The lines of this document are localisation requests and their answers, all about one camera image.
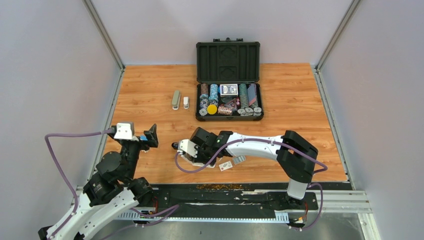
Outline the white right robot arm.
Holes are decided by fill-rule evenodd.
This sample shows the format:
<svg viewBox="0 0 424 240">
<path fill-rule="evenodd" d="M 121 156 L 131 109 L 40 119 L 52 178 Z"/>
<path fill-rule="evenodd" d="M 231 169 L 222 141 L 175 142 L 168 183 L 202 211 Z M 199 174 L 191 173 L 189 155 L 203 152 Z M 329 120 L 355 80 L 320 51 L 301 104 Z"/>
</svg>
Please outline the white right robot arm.
<svg viewBox="0 0 424 240">
<path fill-rule="evenodd" d="M 289 178 L 286 204 L 298 209 L 316 173 L 318 149 L 297 132 L 284 135 L 249 136 L 223 130 L 219 134 L 198 127 L 189 139 L 173 143 L 178 155 L 201 169 L 213 168 L 218 158 L 258 157 L 277 162 Z"/>
</svg>

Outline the blue stapler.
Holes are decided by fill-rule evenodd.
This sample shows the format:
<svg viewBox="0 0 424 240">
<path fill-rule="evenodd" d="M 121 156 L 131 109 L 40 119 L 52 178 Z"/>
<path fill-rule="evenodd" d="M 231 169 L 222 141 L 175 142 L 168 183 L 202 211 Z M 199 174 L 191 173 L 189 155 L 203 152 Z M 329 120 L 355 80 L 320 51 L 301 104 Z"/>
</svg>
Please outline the blue stapler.
<svg viewBox="0 0 424 240">
<path fill-rule="evenodd" d="M 173 142 L 171 146 L 172 146 L 173 149 L 176 150 L 176 149 L 178 149 L 179 143 L 178 142 Z"/>
</svg>

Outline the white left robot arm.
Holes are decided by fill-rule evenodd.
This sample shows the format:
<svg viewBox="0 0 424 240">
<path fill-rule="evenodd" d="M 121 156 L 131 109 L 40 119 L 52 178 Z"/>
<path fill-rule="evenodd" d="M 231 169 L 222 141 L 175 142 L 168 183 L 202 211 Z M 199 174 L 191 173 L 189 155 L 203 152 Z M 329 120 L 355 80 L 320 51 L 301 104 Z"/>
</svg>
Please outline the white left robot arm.
<svg viewBox="0 0 424 240">
<path fill-rule="evenodd" d="M 71 186 L 50 143 L 51 137 L 83 138 L 107 135 L 121 146 L 109 151 L 95 166 L 94 173 L 77 194 Z M 110 128 L 90 133 L 48 133 L 44 140 L 59 173 L 71 190 L 74 204 L 54 225 L 38 230 L 41 240 L 90 240 L 105 225 L 126 210 L 149 206 L 153 189 L 144 177 L 135 178 L 140 152 L 159 146 L 157 124 L 136 136 L 133 122 L 120 122 Z"/>
</svg>

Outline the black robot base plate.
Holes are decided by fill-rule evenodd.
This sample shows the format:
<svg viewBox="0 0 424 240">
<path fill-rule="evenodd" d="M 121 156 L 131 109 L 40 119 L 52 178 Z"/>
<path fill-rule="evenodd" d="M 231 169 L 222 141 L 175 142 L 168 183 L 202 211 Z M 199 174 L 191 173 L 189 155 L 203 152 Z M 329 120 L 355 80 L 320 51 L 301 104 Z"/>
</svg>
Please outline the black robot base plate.
<svg viewBox="0 0 424 240">
<path fill-rule="evenodd" d="M 270 217 L 271 211 L 278 211 L 297 218 L 320 208 L 314 192 L 298 200 L 288 196 L 287 187 L 287 183 L 155 184 L 149 202 L 135 209 L 156 213 L 177 205 L 178 216 Z"/>
</svg>

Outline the white and blue staple box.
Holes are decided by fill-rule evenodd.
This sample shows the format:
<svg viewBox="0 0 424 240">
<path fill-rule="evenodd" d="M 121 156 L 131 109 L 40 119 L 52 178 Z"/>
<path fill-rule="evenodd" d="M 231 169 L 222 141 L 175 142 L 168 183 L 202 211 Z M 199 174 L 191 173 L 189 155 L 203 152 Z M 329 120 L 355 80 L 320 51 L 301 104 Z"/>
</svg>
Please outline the white and blue staple box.
<svg viewBox="0 0 424 240">
<path fill-rule="evenodd" d="M 139 136 L 139 139 L 141 140 L 141 141 L 147 141 L 148 139 L 147 139 L 147 137 L 145 136 L 145 135 L 140 135 Z"/>
</svg>

